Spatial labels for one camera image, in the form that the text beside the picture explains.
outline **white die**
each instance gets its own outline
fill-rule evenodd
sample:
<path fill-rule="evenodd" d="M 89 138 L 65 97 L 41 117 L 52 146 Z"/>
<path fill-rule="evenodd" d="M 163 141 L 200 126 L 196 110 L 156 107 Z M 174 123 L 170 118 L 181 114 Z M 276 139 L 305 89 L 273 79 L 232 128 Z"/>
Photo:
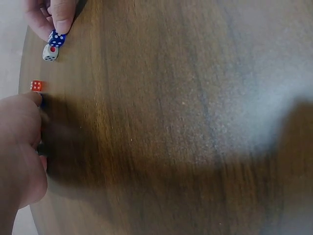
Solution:
<path fill-rule="evenodd" d="M 57 47 L 52 47 L 47 44 L 43 51 L 43 60 L 55 61 L 59 55 L 59 49 Z"/>

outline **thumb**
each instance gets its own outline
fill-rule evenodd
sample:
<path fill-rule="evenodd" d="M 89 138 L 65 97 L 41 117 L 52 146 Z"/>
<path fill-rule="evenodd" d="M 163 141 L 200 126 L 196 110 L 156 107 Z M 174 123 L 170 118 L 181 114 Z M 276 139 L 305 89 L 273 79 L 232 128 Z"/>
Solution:
<path fill-rule="evenodd" d="M 75 0 L 51 0 L 50 7 L 56 31 L 68 33 L 75 15 Z"/>

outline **fingernail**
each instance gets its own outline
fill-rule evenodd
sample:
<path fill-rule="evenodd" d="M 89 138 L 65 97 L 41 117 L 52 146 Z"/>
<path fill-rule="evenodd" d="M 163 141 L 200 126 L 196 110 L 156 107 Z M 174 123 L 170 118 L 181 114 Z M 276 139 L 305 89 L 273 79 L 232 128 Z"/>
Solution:
<path fill-rule="evenodd" d="M 69 19 L 63 20 L 63 21 L 57 21 L 56 30 L 60 34 L 67 34 L 70 29 L 71 24 L 72 22 Z"/>

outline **hand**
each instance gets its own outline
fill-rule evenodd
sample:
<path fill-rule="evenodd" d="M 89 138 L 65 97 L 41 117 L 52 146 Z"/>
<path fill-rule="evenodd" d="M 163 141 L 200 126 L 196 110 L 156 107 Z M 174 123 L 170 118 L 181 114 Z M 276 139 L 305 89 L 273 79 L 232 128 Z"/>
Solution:
<path fill-rule="evenodd" d="M 39 201 L 47 189 L 46 159 L 35 152 L 41 139 L 41 101 L 35 92 L 0 101 L 0 184 L 18 192 L 19 208 Z"/>
<path fill-rule="evenodd" d="M 32 30 L 47 41 L 53 29 L 66 34 L 70 30 L 76 0 L 22 0 L 26 20 Z"/>

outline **person's hand holding die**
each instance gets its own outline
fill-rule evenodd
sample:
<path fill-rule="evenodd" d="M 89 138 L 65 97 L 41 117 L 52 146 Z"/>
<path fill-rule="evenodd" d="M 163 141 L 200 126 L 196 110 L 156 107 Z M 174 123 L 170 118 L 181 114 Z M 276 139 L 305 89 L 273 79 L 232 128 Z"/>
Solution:
<path fill-rule="evenodd" d="M 47 41 L 52 30 L 67 34 L 73 23 L 77 0 L 22 0 L 32 30 Z"/>

